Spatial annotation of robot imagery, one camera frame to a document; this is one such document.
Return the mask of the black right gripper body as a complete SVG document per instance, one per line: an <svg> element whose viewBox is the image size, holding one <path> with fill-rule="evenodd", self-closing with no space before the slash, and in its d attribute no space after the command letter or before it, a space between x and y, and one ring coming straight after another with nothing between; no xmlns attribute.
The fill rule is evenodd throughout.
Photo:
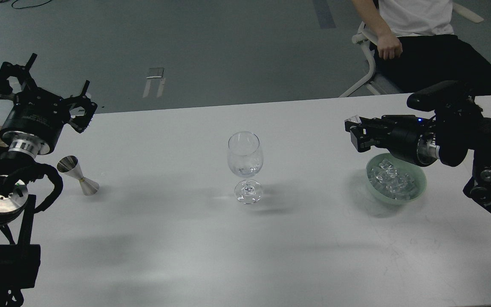
<svg viewBox="0 0 491 307"><path fill-rule="evenodd" d="M384 148L395 158L420 167L438 159L433 121L414 115L384 115L382 120L387 120L390 127Z"/></svg>

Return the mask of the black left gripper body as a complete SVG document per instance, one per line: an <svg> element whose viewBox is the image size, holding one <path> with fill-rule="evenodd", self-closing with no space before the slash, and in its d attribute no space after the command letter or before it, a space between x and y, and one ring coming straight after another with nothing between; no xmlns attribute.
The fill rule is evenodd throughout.
<svg viewBox="0 0 491 307"><path fill-rule="evenodd" d="M9 152L48 155L57 145L63 126L71 119L75 102L47 90L14 95L13 107L0 130Z"/></svg>

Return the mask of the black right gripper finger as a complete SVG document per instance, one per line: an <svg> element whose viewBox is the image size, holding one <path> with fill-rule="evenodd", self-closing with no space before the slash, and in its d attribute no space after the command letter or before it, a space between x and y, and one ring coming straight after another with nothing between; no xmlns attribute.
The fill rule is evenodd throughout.
<svg viewBox="0 0 491 307"><path fill-rule="evenodd" d="M351 128L358 127L363 130L366 130L366 133L388 133L393 130L395 126L395 122L387 119L374 117L372 119L366 117L360 117L362 120L362 124L354 124L352 122L344 121L344 129L345 132L350 132Z"/></svg>
<svg viewBox="0 0 491 307"><path fill-rule="evenodd" d="M387 148L389 128L385 126L351 126L349 134L357 152L366 152L372 147Z"/></svg>

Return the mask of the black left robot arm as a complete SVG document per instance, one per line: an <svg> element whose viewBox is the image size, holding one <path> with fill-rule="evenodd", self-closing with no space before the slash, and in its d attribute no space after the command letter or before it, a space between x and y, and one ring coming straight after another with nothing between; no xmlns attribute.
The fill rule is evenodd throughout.
<svg viewBox="0 0 491 307"><path fill-rule="evenodd" d="M35 287L41 248L31 243L33 221L62 193L62 174L78 179L85 195L99 188L83 176L75 156L56 167L36 161L55 150L65 125L84 132L98 107L87 95L89 81L68 98L39 87L30 74L36 58L0 67L0 100L13 103L0 130L0 307L21 307L22 290Z"/></svg>

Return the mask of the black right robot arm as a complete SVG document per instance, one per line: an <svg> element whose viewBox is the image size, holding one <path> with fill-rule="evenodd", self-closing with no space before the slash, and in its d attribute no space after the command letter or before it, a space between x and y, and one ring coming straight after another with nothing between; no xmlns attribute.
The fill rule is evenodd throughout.
<svg viewBox="0 0 491 307"><path fill-rule="evenodd" d="M443 81L411 94L407 106L434 112L430 119L384 115L345 121L358 152L385 148L396 159L426 167L439 160L456 167L473 151L471 179L463 193L491 213L491 118L484 117L469 86Z"/></svg>

